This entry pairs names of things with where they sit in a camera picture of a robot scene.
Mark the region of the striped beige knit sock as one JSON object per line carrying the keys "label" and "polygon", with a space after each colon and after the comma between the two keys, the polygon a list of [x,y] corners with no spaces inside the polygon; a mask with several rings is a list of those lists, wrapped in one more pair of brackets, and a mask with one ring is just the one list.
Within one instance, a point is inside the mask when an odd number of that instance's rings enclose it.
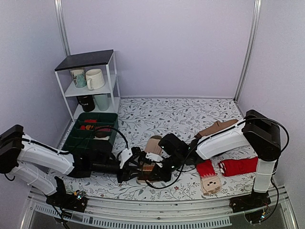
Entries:
{"label": "striped beige knit sock", "polygon": [[[159,146],[159,142],[161,139],[162,139],[162,137],[159,135],[154,135],[154,136],[150,137],[146,144],[144,152],[146,152],[146,153],[151,152],[154,154],[161,155],[162,151],[163,151],[161,149],[161,147]],[[142,177],[137,178],[137,183],[139,183],[139,184],[145,183],[145,175],[150,174],[150,172],[152,171],[155,164],[156,163],[151,163],[151,164],[144,163],[144,165],[142,166],[142,171],[143,171]]]}

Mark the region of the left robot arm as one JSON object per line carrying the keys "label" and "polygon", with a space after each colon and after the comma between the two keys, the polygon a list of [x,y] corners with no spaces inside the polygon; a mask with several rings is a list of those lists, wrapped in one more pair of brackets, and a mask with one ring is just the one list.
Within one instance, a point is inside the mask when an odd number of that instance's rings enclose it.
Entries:
{"label": "left robot arm", "polygon": [[67,207],[71,197],[59,177],[50,177],[38,166],[48,167],[73,178],[90,177],[92,172],[115,174],[119,183],[140,176],[140,164],[135,159],[139,148],[125,148],[115,156],[111,144],[95,140],[93,146],[81,149],[71,146],[67,151],[35,141],[14,125],[0,135],[0,172],[12,174],[58,203]]}

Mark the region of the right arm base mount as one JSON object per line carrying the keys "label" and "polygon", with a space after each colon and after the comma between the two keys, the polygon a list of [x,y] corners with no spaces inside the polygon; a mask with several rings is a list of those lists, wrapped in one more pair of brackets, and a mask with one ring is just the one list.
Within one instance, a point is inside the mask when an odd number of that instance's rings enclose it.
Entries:
{"label": "right arm base mount", "polygon": [[230,199],[229,206],[233,213],[245,213],[244,217],[250,224],[260,224],[271,212],[269,205],[271,200],[268,191],[265,193],[257,193],[252,190],[251,194],[235,197]]}

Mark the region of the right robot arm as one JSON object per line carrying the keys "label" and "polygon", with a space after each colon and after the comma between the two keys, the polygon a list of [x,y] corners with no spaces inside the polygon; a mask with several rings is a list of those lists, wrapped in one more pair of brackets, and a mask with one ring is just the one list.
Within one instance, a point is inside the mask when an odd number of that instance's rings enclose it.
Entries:
{"label": "right robot arm", "polygon": [[181,168],[194,165],[202,179],[206,192],[218,189],[217,177],[211,158],[227,151],[250,146],[256,157],[250,159],[227,159],[219,162],[219,168],[225,177],[255,173],[253,193],[246,198],[250,208],[264,202],[274,167],[283,151],[280,130],[283,127],[255,110],[249,110],[242,120],[215,122],[211,127],[199,132],[195,139],[186,144],[174,134],[167,134],[158,142],[158,146],[168,157],[157,159],[162,169]]}

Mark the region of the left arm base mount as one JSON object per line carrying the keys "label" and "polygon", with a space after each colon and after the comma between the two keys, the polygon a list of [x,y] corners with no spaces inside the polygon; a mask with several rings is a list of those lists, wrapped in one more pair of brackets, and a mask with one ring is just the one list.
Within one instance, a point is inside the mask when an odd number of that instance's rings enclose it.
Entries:
{"label": "left arm base mount", "polygon": [[84,213],[87,207],[88,199],[83,191],[75,191],[74,193],[67,193],[62,179],[55,176],[56,191],[52,195],[47,195],[46,203],[59,207]]}

